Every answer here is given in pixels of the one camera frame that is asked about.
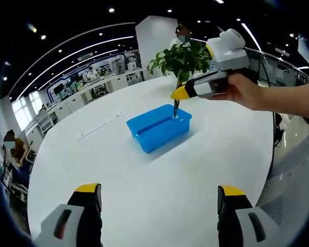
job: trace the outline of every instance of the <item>blue plastic container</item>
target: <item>blue plastic container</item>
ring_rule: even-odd
[[[191,114],[178,109],[173,118],[174,107],[163,105],[127,121],[127,126],[146,153],[151,153],[174,138],[189,131]]]

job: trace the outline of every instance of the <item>dark hair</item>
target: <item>dark hair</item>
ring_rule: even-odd
[[[9,130],[9,131],[7,132],[7,134],[15,135],[15,133],[14,133],[13,130]]]
[[[4,142],[14,141],[15,140],[15,133],[13,130],[7,131],[7,134],[4,137]]]
[[[178,25],[175,29],[175,33],[178,34],[182,29],[186,29],[182,24]]]

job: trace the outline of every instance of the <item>black ceiling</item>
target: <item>black ceiling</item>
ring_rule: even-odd
[[[80,33],[102,26],[135,22],[135,24],[109,27],[87,33],[54,49],[36,63],[16,84],[10,96],[12,100],[30,84],[41,72],[67,55],[84,47],[120,37],[134,36],[133,39],[108,42],[85,50],[97,54],[118,49],[117,52],[137,49],[135,26],[148,15],[168,16],[178,19],[187,26],[192,37],[204,40],[216,37],[220,28],[234,28],[246,40],[246,46],[255,48],[254,42],[245,32],[241,23],[245,23],[256,37],[263,51],[280,56],[275,47],[290,53],[284,59],[295,66],[306,66],[307,62],[297,52],[297,40],[290,33],[302,34],[309,38],[309,6],[294,5],[288,1],[243,1],[224,0],[219,4],[214,0],[203,2],[179,1],[143,1],[142,3],[112,3],[102,1],[36,1],[23,4],[13,3],[0,8],[0,96],[7,95],[23,73],[42,55],[60,43]],[[27,24],[37,29],[33,33]],[[40,76],[25,91],[25,95],[41,87],[57,73],[72,66],[80,54],[71,56]]]

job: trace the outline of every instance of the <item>human hand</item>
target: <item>human hand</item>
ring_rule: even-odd
[[[263,98],[263,87],[254,84],[242,74],[228,76],[228,89],[225,94],[214,95],[210,100],[229,100],[252,110],[259,110]]]
[[[21,167],[23,166],[23,160],[20,160],[20,161],[18,162],[17,166],[18,166],[19,168],[21,168]]]

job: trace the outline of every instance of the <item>person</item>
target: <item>person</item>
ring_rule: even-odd
[[[45,110],[46,111],[46,107],[44,104],[42,104],[40,111]]]
[[[261,87],[241,74],[228,76],[225,94],[210,100],[229,100],[255,111],[272,111],[309,118],[309,84],[295,87]]]
[[[182,45],[190,46],[191,32],[182,24],[178,25],[175,30],[176,38],[173,39],[169,45],[169,49],[172,48],[173,45]]]
[[[88,77],[90,80],[94,80],[94,79],[97,78],[96,72],[93,70],[92,67],[89,67],[89,68],[88,68],[87,77]]]
[[[28,187],[29,171],[31,166],[31,163],[25,160],[29,151],[28,145],[20,138],[15,138],[14,131],[9,130],[4,137],[4,157],[6,157],[7,149],[10,150],[11,156],[17,162],[19,176]]]

